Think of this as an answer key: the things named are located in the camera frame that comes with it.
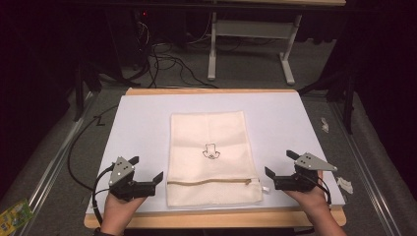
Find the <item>cream mesh laundry bag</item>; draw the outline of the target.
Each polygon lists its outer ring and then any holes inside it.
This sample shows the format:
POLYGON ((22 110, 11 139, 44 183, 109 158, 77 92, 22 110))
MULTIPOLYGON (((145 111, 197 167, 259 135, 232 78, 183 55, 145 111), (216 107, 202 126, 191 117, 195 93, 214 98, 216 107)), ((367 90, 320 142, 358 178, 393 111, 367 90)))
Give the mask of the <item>cream mesh laundry bag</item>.
POLYGON ((242 111, 174 114, 169 207, 251 205, 263 199, 242 111))

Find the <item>green printed packet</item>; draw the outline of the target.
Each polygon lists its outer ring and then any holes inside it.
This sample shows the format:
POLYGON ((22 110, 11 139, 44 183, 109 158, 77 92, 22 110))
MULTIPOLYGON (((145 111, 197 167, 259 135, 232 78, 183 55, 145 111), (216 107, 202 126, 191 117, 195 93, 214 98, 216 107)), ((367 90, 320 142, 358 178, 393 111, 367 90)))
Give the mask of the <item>green printed packet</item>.
POLYGON ((10 236, 33 218, 27 199, 18 201, 0 214, 0 236, 10 236))

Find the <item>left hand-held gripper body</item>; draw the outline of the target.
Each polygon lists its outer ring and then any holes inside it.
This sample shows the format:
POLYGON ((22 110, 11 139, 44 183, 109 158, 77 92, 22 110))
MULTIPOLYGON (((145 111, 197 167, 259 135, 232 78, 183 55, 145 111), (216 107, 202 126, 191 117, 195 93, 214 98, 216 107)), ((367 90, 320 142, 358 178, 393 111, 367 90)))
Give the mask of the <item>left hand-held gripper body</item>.
POLYGON ((133 199, 155 195, 155 185, 152 181, 137 182, 133 179, 135 165, 121 156, 114 163, 108 185, 109 192, 119 200, 129 202, 133 199))

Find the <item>person's left hand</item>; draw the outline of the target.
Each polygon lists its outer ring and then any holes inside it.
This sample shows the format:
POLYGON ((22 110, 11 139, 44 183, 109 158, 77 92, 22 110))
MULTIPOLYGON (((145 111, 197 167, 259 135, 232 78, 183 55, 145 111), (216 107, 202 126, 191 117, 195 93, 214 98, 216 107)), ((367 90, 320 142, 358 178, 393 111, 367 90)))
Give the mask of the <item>person's left hand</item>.
POLYGON ((106 197, 104 215, 100 227, 117 227, 125 230, 136 210, 146 198, 137 198, 129 202, 119 200, 112 194, 106 197))

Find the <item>white desk frame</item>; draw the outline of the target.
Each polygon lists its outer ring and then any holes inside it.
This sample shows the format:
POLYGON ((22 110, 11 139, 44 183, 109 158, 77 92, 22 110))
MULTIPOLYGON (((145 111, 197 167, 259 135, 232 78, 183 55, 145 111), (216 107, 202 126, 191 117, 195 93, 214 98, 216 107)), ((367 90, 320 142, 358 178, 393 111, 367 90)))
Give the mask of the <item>white desk frame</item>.
MULTIPOLYGON (((232 4, 250 4, 255 7, 257 4, 272 7, 324 7, 331 9, 344 7, 345 0, 208 0, 214 6, 232 4)), ((298 29, 303 18, 302 13, 292 14, 289 20, 224 20, 217 17, 217 10, 210 13, 211 33, 210 50, 208 56, 208 80, 216 78, 216 40, 219 36, 251 37, 266 39, 283 39, 286 41, 284 50, 278 53, 279 62, 283 71, 284 79, 289 86, 295 85, 295 80, 288 62, 298 29)))

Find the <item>white table mat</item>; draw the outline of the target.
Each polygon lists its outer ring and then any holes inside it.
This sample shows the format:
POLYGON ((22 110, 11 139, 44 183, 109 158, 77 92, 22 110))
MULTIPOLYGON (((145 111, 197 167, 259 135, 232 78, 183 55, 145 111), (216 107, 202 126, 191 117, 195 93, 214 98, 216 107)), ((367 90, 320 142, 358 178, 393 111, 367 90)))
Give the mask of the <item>white table mat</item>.
MULTIPOLYGON (((266 175, 265 167, 278 176, 294 172, 294 160, 288 150, 298 154, 309 152, 324 160, 325 155, 299 94, 283 92, 243 92, 195 94, 150 94, 122 96, 101 166, 114 167, 121 156, 140 158, 135 166, 135 180, 150 181, 160 172, 163 180, 155 195, 139 207, 140 214, 172 214, 174 212, 242 211, 245 209, 295 208, 296 202, 280 190, 266 175), (166 198, 166 178, 170 154, 170 124, 174 114, 225 113, 242 111, 251 145, 263 199, 251 205, 170 207, 166 198)), ((98 184, 97 200, 103 203, 110 175, 98 184)))

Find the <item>metal floor rail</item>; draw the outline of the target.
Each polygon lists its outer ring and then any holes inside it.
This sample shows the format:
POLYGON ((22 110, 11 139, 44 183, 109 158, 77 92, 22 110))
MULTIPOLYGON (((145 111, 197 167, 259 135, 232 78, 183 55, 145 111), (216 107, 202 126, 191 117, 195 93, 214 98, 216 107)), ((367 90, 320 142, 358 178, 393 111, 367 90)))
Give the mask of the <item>metal floor rail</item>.
POLYGON ((69 97, 70 109, 41 141, 21 172, 19 176, 20 183, 24 184, 21 190, 26 194, 30 191, 28 203, 33 217, 21 229, 13 233, 12 236, 29 235, 32 225, 36 221, 62 170, 69 146, 83 125, 85 112, 89 111, 96 97, 97 92, 92 91, 82 96, 84 106, 81 116, 78 116, 76 94, 73 92, 69 97))
POLYGON ((362 155, 356 141, 352 134, 350 134, 345 127, 342 121, 342 112, 338 105, 334 102, 330 102, 328 104, 329 109, 331 110, 332 114, 335 116, 337 125, 343 132, 343 136, 345 137, 350 151, 352 152, 353 159, 358 169, 359 176, 361 181, 366 189, 367 195, 370 198, 370 201, 373 205, 374 210, 382 224, 382 227, 387 236, 402 236, 397 223, 395 222, 391 211, 388 207, 386 198, 384 197, 382 191, 377 185, 367 163, 365 162, 364 156, 362 155))

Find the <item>person's right hand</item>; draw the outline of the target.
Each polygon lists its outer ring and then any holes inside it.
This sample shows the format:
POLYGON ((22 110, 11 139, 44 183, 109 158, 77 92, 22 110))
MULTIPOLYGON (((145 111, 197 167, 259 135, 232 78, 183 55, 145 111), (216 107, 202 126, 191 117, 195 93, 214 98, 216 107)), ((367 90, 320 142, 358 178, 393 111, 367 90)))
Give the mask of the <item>person's right hand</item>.
POLYGON ((320 181, 309 192, 285 191, 285 194, 299 204, 313 225, 318 226, 319 224, 330 222, 332 219, 324 187, 320 181))

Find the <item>black metal stand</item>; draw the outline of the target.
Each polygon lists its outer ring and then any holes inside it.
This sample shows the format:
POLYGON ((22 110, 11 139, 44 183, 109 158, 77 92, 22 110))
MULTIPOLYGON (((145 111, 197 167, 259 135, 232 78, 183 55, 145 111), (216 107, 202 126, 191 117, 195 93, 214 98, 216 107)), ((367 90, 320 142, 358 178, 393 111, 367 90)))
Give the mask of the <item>black metal stand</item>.
POLYGON ((329 102, 343 102, 342 124, 346 131, 351 134, 351 118, 354 98, 355 75, 346 71, 338 71, 332 75, 320 78, 316 82, 300 88, 297 92, 305 95, 313 90, 327 91, 325 98, 329 102))
POLYGON ((79 121, 85 109, 84 87, 92 92, 101 91, 101 83, 98 73, 89 63, 79 63, 75 69, 75 97, 76 97, 76 115, 74 120, 79 121))

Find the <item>large white paper scrap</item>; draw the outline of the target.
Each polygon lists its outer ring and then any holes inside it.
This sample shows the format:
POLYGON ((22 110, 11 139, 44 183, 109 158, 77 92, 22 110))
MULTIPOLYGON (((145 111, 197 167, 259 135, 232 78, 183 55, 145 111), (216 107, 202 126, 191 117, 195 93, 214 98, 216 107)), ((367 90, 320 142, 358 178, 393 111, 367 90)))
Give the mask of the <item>large white paper scrap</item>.
POLYGON ((342 177, 337 177, 336 183, 341 189, 343 189, 347 193, 353 194, 353 186, 349 181, 343 179, 342 177))

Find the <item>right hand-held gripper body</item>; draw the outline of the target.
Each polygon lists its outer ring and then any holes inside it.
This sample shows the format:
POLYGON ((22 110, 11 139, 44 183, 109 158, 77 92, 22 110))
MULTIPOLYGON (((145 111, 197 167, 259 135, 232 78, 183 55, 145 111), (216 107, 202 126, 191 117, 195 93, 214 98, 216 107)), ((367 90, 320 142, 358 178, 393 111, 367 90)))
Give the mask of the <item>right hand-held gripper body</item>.
POLYGON ((320 180, 320 171, 334 172, 337 170, 336 166, 309 152, 299 155, 300 157, 294 160, 295 172, 292 175, 276 176, 273 180, 276 190, 309 192, 315 188, 316 183, 320 180))

